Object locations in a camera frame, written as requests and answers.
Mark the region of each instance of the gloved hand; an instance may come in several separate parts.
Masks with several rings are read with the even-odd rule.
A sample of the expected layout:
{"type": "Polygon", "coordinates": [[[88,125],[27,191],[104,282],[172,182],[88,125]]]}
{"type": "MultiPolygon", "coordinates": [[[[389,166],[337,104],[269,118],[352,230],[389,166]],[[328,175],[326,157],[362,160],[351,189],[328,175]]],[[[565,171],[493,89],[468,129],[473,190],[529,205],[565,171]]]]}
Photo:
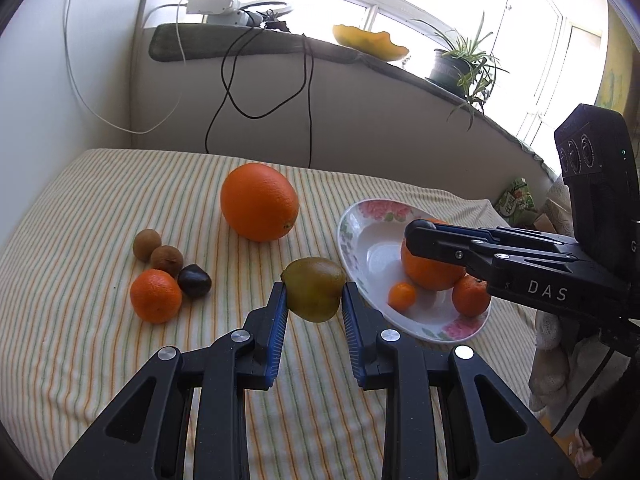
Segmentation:
{"type": "MultiPolygon", "coordinates": [[[[529,378],[529,408],[534,412],[546,413],[551,428],[558,424],[608,350],[597,336],[592,336],[578,341],[572,354],[567,356],[560,345],[561,339],[558,317],[539,310],[536,313],[536,354],[529,378]]],[[[609,363],[576,404],[558,431],[558,436],[564,438],[576,430],[591,399],[612,387],[622,377],[629,361],[629,357],[614,352],[609,363]]]]}

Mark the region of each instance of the floral plate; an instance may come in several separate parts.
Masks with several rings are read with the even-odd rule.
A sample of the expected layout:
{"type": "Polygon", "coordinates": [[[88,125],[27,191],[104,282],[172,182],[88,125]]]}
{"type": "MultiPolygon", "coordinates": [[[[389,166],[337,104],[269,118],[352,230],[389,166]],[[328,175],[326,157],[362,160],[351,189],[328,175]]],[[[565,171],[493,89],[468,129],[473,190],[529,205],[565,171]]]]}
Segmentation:
{"type": "Polygon", "coordinates": [[[362,297],[396,328],[424,341],[461,343],[482,330],[491,304],[481,316],[469,318],[453,307],[451,289],[431,292],[419,286],[417,301],[402,314],[386,304],[393,284],[411,281],[402,270],[400,245],[406,225],[419,218],[433,216],[394,200],[349,206],[338,223],[340,259],[362,297]]]}

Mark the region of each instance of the metal screw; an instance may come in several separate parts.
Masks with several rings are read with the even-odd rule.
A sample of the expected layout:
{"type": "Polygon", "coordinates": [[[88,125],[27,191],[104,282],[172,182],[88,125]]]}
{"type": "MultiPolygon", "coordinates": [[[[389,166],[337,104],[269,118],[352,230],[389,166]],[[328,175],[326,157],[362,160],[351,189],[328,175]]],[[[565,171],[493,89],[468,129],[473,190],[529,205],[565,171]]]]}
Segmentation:
{"type": "Polygon", "coordinates": [[[170,361],[173,359],[178,352],[175,351],[175,348],[172,346],[163,346],[158,350],[158,358],[162,361],[170,361]]]}
{"type": "Polygon", "coordinates": [[[398,341],[398,339],[400,339],[400,333],[398,330],[387,328],[380,333],[380,337],[385,341],[398,341]]]}
{"type": "Polygon", "coordinates": [[[471,359],[474,356],[473,349],[465,345],[456,346],[454,352],[460,359],[471,359]]]}
{"type": "Polygon", "coordinates": [[[231,341],[234,341],[236,343],[246,341],[250,337],[251,334],[249,334],[246,330],[235,330],[231,333],[231,341]]]}

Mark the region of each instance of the pink flower pattern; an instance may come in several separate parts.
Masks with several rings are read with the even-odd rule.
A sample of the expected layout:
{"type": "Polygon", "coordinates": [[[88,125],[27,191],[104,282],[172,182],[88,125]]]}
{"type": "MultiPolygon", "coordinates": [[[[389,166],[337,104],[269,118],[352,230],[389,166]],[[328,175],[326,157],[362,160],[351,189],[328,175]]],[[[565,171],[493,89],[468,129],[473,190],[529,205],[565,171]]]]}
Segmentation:
{"type": "Polygon", "coordinates": [[[456,320],[445,325],[442,330],[452,339],[464,339],[480,330],[483,321],[483,316],[459,316],[456,320]]]}
{"type": "Polygon", "coordinates": [[[412,213],[409,206],[393,200],[367,200],[358,207],[364,218],[373,218],[378,222],[391,222],[394,219],[403,222],[412,213]]]}

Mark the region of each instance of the gray cloth on windowsill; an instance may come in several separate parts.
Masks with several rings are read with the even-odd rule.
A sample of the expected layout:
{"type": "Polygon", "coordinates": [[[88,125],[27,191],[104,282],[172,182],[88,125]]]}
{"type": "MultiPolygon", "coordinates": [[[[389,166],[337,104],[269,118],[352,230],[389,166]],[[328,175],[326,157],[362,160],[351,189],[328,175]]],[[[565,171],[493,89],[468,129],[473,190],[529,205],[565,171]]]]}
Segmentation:
{"type": "MultiPolygon", "coordinates": [[[[182,42],[186,59],[223,57],[229,45],[247,30],[247,27],[209,25],[207,23],[179,23],[178,28],[180,29],[180,41],[182,42]]],[[[236,52],[251,38],[252,34],[253,33],[249,33],[245,38],[238,41],[230,51],[229,57],[235,56],[236,52]]],[[[242,50],[240,56],[254,56],[256,54],[302,54],[303,52],[303,40],[299,34],[291,34],[279,30],[256,30],[254,34],[259,34],[259,36],[242,50]]],[[[315,40],[313,38],[307,38],[306,44],[316,59],[324,59],[340,64],[362,64],[375,72],[417,86],[424,91],[437,95],[453,105],[457,106],[465,102],[427,79],[415,76],[406,70],[402,70],[397,66],[393,66],[353,48],[327,43],[326,41],[315,40]]],[[[175,23],[164,23],[156,27],[156,31],[149,44],[149,56],[151,59],[160,62],[182,61],[182,54],[180,53],[180,47],[178,46],[175,35],[175,23]]],[[[551,180],[556,179],[557,175],[554,174],[529,146],[481,113],[476,115],[476,120],[485,121],[494,130],[503,134],[505,138],[519,144],[523,152],[528,153],[534,160],[540,163],[540,166],[546,171],[551,180]]]]}

